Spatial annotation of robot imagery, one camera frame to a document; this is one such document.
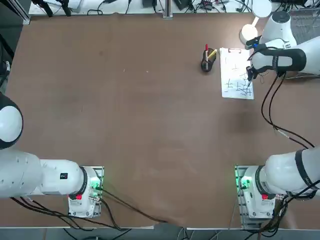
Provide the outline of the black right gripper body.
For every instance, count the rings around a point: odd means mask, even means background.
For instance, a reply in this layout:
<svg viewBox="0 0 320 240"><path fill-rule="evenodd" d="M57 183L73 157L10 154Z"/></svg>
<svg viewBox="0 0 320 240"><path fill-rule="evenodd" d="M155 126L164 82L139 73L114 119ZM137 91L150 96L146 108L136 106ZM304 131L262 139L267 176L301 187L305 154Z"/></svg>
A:
<svg viewBox="0 0 320 240"><path fill-rule="evenodd" d="M253 65L246 67L248 77L257 77L260 73Z"/></svg>

